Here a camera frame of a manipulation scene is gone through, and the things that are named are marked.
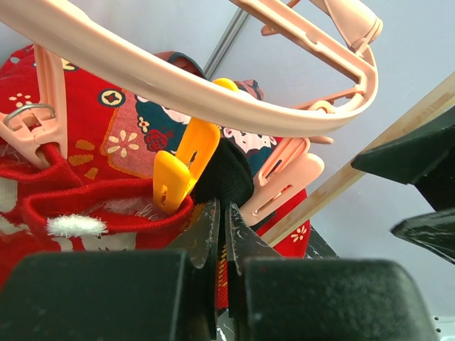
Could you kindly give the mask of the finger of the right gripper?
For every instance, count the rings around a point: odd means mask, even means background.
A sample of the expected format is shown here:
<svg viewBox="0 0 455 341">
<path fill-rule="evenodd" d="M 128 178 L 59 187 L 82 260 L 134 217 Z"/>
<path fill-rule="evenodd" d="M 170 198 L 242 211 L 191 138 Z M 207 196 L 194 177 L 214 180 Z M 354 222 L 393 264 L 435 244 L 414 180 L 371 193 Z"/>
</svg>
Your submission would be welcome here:
<svg viewBox="0 0 455 341">
<path fill-rule="evenodd" d="M 454 208 L 411 217 L 390 232 L 454 264 Z"/>
<path fill-rule="evenodd" d="M 405 136 L 359 153 L 351 166 L 413 185 L 436 211 L 454 208 L 454 108 Z"/>
</svg>

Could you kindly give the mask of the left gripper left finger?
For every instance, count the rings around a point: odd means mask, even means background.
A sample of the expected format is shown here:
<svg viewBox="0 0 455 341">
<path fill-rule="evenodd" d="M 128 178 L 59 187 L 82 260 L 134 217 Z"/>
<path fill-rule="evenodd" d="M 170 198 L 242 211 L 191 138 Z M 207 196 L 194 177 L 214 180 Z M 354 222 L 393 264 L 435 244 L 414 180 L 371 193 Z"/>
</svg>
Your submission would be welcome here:
<svg viewBox="0 0 455 341">
<path fill-rule="evenodd" d="M 183 339 L 213 340 L 218 319 L 218 237 L 220 203 L 209 200 L 196 221 L 167 247 L 184 251 L 191 274 L 183 283 Z"/>
</svg>

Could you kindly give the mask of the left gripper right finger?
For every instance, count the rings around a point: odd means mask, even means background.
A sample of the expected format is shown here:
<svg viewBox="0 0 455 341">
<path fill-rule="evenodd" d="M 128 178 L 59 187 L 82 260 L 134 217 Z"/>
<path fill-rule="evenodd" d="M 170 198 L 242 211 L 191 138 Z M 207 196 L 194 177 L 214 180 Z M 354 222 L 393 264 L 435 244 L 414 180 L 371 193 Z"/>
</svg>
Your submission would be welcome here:
<svg viewBox="0 0 455 341">
<path fill-rule="evenodd" d="M 225 211 L 225 243 L 227 254 L 227 282 L 229 316 L 235 318 L 240 299 L 240 283 L 245 262 L 249 258 L 282 258 L 282 255 L 268 245 L 250 228 L 235 203 Z"/>
</svg>

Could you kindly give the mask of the yellow orange clip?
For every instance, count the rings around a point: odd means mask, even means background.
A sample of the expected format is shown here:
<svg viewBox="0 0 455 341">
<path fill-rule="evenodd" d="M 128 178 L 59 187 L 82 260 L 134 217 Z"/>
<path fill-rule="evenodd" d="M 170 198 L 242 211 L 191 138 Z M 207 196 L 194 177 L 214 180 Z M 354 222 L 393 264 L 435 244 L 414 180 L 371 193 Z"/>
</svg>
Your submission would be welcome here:
<svg viewBox="0 0 455 341">
<path fill-rule="evenodd" d="M 217 125 L 193 117 L 173 155 L 159 151 L 154 159 L 153 202 L 175 213 L 191 193 L 220 141 Z"/>
</svg>

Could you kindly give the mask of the pink clip holding red sock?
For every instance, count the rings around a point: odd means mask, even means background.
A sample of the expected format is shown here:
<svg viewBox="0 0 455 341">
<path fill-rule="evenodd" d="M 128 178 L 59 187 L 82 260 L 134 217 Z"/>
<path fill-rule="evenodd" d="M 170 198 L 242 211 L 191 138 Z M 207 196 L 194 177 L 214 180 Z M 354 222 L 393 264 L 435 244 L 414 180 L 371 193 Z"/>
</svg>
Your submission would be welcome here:
<svg viewBox="0 0 455 341">
<path fill-rule="evenodd" d="M 40 102 L 1 113 L 1 138 L 39 169 L 47 168 L 41 146 L 58 145 L 68 157 L 68 120 L 62 60 L 40 45 L 34 46 Z"/>
</svg>

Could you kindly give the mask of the black argyle sock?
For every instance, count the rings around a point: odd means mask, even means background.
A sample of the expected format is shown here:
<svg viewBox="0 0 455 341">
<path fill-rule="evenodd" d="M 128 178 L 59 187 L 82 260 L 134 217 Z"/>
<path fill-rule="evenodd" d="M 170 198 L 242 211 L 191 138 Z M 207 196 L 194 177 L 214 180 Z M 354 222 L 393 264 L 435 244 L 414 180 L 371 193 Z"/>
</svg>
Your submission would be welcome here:
<svg viewBox="0 0 455 341">
<path fill-rule="evenodd" d="M 230 203 L 242 206 L 252 196 L 252 171 L 245 153 L 227 138 L 221 138 L 212 158 L 192 192 L 194 203 L 212 199 L 220 203 L 220 233 L 218 240 L 218 310 L 228 308 L 228 270 L 225 253 L 225 208 Z"/>
</svg>

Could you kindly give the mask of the red cat pattern sock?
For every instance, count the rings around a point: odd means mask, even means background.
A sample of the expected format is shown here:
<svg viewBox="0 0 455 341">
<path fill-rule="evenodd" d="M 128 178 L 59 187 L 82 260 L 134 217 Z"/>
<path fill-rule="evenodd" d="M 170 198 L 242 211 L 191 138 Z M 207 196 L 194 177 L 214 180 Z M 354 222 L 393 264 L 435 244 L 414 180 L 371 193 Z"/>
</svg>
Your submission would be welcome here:
<svg viewBox="0 0 455 341">
<path fill-rule="evenodd" d="M 49 163 L 43 170 L 13 156 L 1 157 L 1 285 L 25 256 L 61 251 L 47 232 L 24 222 L 23 214 L 30 212 L 25 208 L 25 199 L 82 186 L 57 144 L 45 144 L 40 151 Z"/>
</svg>

